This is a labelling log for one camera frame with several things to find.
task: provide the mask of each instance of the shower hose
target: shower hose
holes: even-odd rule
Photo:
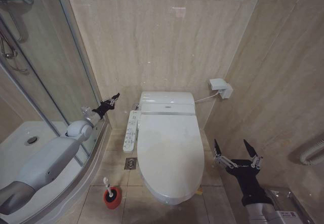
[[[321,153],[319,156],[316,156],[312,159],[307,159],[310,155],[314,154],[317,151],[320,151],[324,149],[324,139],[321,139],[319,142],[317,142],[314,146],[309,148],[308,150],[304,151],[300,155],[300,162],[304,165],[316,165],[322,161],[324,161],[324,152]]]

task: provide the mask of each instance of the toilet lid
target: toilet lid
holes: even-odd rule
[[[138,163],[154,195],[189,199],[204,171],[204,149],[195,115],[141,115]]]

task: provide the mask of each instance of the floor drain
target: floor drain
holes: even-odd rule
[[[126,158],[125,168],[124,169],[136,169],[137,157]]]
[[[38,136],[33,136],[33,137],[29,138],[29,139],[25,142],[25,145],[31,145],[31,144],[34,144],[37,140],[38,140]]]

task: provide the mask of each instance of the toilet tank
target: toilet tank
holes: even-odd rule
[[[144,91],[139,102],[142,114],[195,115],[189,92]]]

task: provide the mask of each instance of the red toilet brush holder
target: red toilet brush holder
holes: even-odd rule
[[[122,190],[118,187],[110,187],[112,196],[109,196],[108,190],[105,191],[103,195],[103,200],[108,209],[115,209],[122,201]]]

